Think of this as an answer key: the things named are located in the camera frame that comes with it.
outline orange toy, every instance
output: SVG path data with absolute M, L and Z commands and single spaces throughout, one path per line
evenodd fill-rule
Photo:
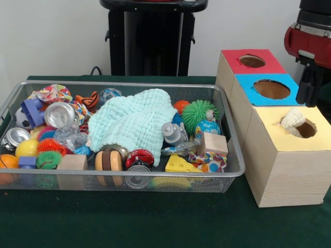
M 7 169 L 18 169 L 19 168 L 19 160 L 9 154 L 0 155 L 0 168 L 7 168 Z M 14 182 L 18 178 L 17 174 L 7 174 L 1 173 L 0 174 L 0 184 L 8 184 Z
M 62 156 L 64 156 L 67 153 L 66 148 L 60 145 L 52 138 L 46 138 L 39 143 L 37 147 L 37 154 L 44 151 L 57 151 L 61 153 Z
M 189 104 L 190 103 L 188 101 L 181 100 L 181 101 L 178 101 L 174 104 L 174 108 L 177 109 L 178 113 L 181 115 L 184 108 Z
M 99 94 L 94 91 L 90 97 L 82 97 L 77 95 L 75 100 L 78 101 L 80 104 L 84 104 L 87 109 L 91 112 L 95 112 L 97 109 L 97 104 L 99 102 Z

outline red box top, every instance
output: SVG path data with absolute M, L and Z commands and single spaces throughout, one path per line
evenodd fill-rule
M 268 49 L 222 50 L 234 74 L 286 74 Z

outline yellow ball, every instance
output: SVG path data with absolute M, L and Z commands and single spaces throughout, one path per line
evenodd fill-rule
M 28 139 L 27 141 L 23 141 L 16 148 L 15 157 L 18 159 L 20 158 L 20 156 L 36 157 L 38 144 L 39 142 L 34 139 Z

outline spiky ball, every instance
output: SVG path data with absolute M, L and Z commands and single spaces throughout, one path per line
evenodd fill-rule
M 41 152 L 37 161 L 38 169 L 56 169 L 62 160 L 62 155 L 56 151 Z
M 213 110 L 215 117 L 218 116 L 218 111 L 209 101 L 198 100 L 187 105 L 182 113 L 185 130 L 188 134 L 193 135 L 197 124 L 206 119 L 206 112 Z

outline blue ball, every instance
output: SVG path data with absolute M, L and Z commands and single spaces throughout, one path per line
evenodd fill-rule
M 202 120 L 195 127 L 195 137 L 201 138 L 203 132 L 213 133 L 213 134 L 222 134 L 219 125 L 213 120 Z

